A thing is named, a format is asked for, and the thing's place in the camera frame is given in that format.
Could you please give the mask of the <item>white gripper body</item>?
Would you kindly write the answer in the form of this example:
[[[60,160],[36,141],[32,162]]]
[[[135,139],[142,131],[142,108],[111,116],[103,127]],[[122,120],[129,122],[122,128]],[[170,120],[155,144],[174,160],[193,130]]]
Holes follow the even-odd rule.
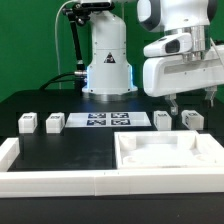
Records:
[[[143,88],[160,97],[224,84],[224,44],[212,44],[204,58],[190,52],[190,35],[165,36],[144,47]]]

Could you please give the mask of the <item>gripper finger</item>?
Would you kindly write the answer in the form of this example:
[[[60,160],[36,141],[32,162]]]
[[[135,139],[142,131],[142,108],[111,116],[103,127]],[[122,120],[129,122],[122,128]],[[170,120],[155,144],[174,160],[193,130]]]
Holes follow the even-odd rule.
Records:
[[[165,96],[165,100],[170,106],[170,111],[173,116],[176,116],[178,114],[178,105],[176,103],[176,95],[170,94]]]
[[[217,93],[217,88],[216,87],[206,87],[205,88],[205,99],[208,101],[209,106],[213,107],[214,106],[214,98]]]

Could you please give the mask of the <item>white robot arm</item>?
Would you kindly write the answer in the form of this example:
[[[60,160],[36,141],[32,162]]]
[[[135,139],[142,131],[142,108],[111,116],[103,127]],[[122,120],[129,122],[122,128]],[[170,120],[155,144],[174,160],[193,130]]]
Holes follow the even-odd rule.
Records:
[[[126,60],[126,27],[112,15],[113,0],[81,0],[92,22],[92,62],[83,93],[100,100],[135,92]],[[149,32],[163,32],[144,47],[143,88],[170,103],[180,92],[204,88],[211,98],[224,84],[224,46],[209,38],[217,0],[137,0],[138,21]]]

